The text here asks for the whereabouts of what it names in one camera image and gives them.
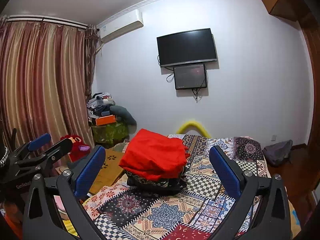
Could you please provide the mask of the red garment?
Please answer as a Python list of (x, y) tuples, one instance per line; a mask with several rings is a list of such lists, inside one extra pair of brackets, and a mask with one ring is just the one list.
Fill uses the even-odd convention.
[(189, 157), (182, 139), (140, 129), (129, 142), (119, 166), (150, 181), (176, 179)]

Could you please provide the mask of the pile of clutter clothes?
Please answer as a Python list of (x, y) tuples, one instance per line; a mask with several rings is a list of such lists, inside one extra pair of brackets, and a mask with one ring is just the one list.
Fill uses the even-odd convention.
[(96, 120), (111, 115), (111, 106), (116, 102), (108, 92), (96, 93), (87, 103), (87, 114), (89, 126), (96, 125)]

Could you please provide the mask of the red plush toy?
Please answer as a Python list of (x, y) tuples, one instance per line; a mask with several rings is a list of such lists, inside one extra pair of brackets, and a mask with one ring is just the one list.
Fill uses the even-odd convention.
[(69, 139), (73, 143), (71, 152), (68, 154), (71, 162), (75, 162), (82, 157), (87, 156), (91, 151), (91, 147), (85, 144), (83, 138), (77, 134), (65, 135), (60, 138), (60, 140), (63, 139)]

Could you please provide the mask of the orange box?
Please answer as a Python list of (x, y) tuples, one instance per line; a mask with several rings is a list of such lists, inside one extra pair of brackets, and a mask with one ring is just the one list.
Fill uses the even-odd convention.
[(102, 126), (107, 124), (112, 124), (116, 122), (116, 117), (114, 115), (102, 116), (95, 120), (96, 126)]

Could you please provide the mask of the green patterned box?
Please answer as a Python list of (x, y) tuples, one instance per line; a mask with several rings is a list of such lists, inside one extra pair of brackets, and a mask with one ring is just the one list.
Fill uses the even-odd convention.
[(114, 146), (129, 139), (128, 126), (123, 122), (115, 122), (101, 126), (92, 126), (93, 140), (96, 144)]

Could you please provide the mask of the dark grey bag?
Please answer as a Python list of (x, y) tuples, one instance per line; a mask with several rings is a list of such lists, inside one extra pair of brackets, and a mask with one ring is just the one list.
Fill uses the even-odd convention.
[(282, 141), (263, 149), (263, 155), (268, 164), (278, 167), (290, 159), (292, 140)]

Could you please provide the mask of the striped red gold curtain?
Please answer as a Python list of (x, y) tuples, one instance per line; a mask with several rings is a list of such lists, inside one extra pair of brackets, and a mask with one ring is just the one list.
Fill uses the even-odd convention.
[(93, 146), (86, 102), (94, 72), (94, 36), (49, 22), (1, 21), (1, 119), (16, 145), (44, 133), (76, 134)]

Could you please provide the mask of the dark grey-green cushion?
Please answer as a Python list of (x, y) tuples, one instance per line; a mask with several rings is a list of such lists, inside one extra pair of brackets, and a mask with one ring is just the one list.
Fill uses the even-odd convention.
[(110, 107), (110, 112), (113, 115), (121, 117), (123, 121), (128, 125), (131, 125), (131, 126), (137, 125), (136, 120), (133, 118), (133, 116), (129, 113), (129, 111), (125, 107), (113, 105)]

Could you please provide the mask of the patchwork patterned bedsheet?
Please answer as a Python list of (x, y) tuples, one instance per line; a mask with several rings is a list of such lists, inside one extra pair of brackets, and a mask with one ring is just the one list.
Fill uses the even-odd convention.
[[(209, 239), (235, 199), (230, 197), (209, 160), (209, 151), (219, 146), (227, 157), (257, 177), (272, 178), (259, 142), (250, 137), (212, 139), (200, 135), (172, 134), (182, 139), (190, 157), (184, 167), (187, 186), (175, 195), (145, 193), (127, 185), (123, 176), (104, 186), (84, 203), (104, 239)], [(256, 196), (237, 236), (249, 227), (258, 208)]]

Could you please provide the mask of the navy patterned folded garment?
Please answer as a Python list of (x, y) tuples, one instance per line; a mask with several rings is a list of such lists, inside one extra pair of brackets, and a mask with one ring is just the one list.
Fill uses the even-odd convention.
[(185, 168), (182, 169), (177, 178), (151, 181), (129, 171), (125, 172), (128, 186), (135, 187), (145, 193), (159, 194), (161, 196), (175, 195), (185, 189), (187, 182), (184, 180), (184, 173)]

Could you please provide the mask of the yellow curved tube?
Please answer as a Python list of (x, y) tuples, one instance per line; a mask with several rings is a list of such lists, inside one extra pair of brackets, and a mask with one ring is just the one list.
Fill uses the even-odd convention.
[(195, 121), (195, 120), (189, 120), (185, 123), (183, 123), (178, 130), (176, 131), (176, 134), (184, 134), (187, 130), (195, 130), (198, 131), (200, 136), (211, 138), (211, 135), (208, 133), (208, 131), (202, 126), (201, 123)]

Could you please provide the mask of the white air conditioner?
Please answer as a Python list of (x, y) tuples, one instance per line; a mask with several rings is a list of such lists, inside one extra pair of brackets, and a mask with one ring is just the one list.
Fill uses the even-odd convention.
[(143, 26), (143, 15), (140, 10), (135, 9), (100, 23), (98, 25), (100, 33), (99, 41), (101, 44), (108, 43)]

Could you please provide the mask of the wooden overhead cabinet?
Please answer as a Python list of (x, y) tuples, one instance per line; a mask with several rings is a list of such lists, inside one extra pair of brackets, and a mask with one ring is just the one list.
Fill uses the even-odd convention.
[(303, 0), (262, 0), (268, 13), (296, 22), (309, 13), (309, 8)]

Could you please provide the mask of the small black wall monitor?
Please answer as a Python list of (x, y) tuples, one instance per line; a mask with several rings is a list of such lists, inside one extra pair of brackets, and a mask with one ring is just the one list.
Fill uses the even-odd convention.
[(207, 87), (207, 72), (204, 64), (174, 67), (175, 89), (199, 89)]

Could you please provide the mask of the black wall television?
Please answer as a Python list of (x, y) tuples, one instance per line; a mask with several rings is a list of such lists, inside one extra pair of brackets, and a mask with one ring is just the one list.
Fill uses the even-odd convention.
[(161, 67), (217, 61), (214, 38), (209, 28), (160, 36), (157, 47)]

